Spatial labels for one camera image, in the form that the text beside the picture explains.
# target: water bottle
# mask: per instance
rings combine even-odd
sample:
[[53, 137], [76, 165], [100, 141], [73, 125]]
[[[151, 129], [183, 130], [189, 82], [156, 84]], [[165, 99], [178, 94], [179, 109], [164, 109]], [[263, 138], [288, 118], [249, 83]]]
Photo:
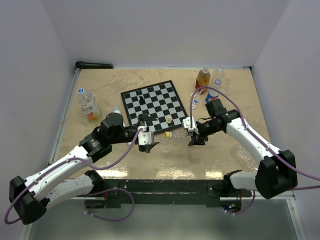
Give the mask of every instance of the water bottle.
[[82, 112], [90, 121], [101, 119], [100, 107], [98, 106], [95, 95], [91, 91], [79, 88], [77, 101]]
[[[225, 77], [225, 66], [220, 65], [217, 71], [215, 71], [215, 78], [212, 78], [209, 84], [209, 87], [220, 90], [224, 77]], [[219, 93], [217, 91], [209, 89], [208, 94], [205, 98], [205, 101], [209, 103], [210, 101], [216, 100], [218, 97], [219, 97]]]

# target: plastic bottle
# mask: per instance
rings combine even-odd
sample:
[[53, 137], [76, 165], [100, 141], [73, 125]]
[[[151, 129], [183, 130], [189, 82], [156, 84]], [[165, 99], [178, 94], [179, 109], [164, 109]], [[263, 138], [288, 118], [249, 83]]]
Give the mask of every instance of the plastic bottle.
[[[221, 84], [225, 78], [225, 66], [220, 65], [215, 71], [215, 78], [212, 78], [209, 86], [217, 90], [221, 89]], [[205, 101], [208, 103], [210, 101], [216, 100], [219, 97], [219, 93], [215, 90], [209, 89]]]
[[90, 121], [101, 119], [100, 107], [98, 106], [95, 95], [91, 91], [79, 88], [77, 101], [82, 112]]
[[[209, 68], [205, 66], [202, 70], [199, 71], [198, 76], [196, 77], [195, 88], [197, 89], [202, 86], [208, 86], [210, 77], [211, 74], [209, 72]], [[207, 89], [203, 88], [198, 91], [198, 94], [204, 94], [206, 91]]]

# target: yellow cap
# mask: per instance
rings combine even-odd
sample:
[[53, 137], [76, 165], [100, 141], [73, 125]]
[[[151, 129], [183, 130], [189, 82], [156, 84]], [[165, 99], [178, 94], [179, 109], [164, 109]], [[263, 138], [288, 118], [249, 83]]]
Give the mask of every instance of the yellow cap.
[[172, 133], [171, 133], [171, 132], [169, 132], [169, 131], [165, 131], [165, 132], [164, 132], [164, 138], [165, 138], [165, 139], [170, 139], [171, 136], [172, 136]]

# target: beige table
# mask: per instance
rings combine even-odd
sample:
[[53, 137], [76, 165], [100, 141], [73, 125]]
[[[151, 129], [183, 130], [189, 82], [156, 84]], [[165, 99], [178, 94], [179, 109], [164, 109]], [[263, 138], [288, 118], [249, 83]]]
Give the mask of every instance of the beige table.
[[[190, 94], [195, 90], [195, 80], [199, 69], [85, 69], [80, 72], [76, 89], [85, 88], [94, 92], [101, 107], [102, 116], [119, 107], [128, 124], [121, 92], [145, 87], [151, 84], [172, 80], [186, 112], [189, 114]], [[226, 93], [242, 110], [249, 124], [265, 139], [269, 135], [259, 103], [255, 84], [248, 69], [227, 69], [222, 83]], [[205, 95], [198, 95], [199, 104], [193, 110], [195, 119], [207, 118]], [[227, 110], [234, 107], [226, 99], [221, 101]], [[89, 134], [100, 121], [89, 122], [77, 105], [74, 94], [58, 158], [63, 157], [80, 140]], [[98, 171], [103, 178], [128, 179], [221, 179], [224, 174], [234, 170], [254, 171], [256, 163], [247, 151], [233, 138], [223, 132], [209, 137], [205, 146], [188, 146], [190, 137], [182, 127], [172, 131], [172, 139], [160, 133], [155, 136], [160, 142], [151, 153], [138, 151], [134, 146], [118, 165], [109, 170]], [[113, 163], [127, 149], [126, 143], [114, 144], [112, 152], [95, 163], [102, 167]], [[76, 178], [87, 171], [84, 168], [74, 174]]]

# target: black bar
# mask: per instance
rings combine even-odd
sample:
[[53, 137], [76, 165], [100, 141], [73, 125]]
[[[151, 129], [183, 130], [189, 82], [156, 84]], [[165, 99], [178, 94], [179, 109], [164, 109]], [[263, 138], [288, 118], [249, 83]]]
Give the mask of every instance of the black bar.
[[[220, 197], [236, 197], [239, 191], [234, 189], [228, 194], [221, 191], [223, 180], [104, 179], [104, 187], [126, 189], [135, 204], [205, 205], [207, 208], [219, 208]], [[242, 196], [250, 197], [251, 192], [242, 189]], [[106, 208], [120, 208], [121, 204], [131, 204], [125, 192], [107, 193]], [[97, 201], [86, 200], [86, 205], [97, 207]]]
[[113, 69], [114, 68], [112, 64], [84, 62], [84, 61], [77, 61], [75, 63], [75, 67], [77, 69]]

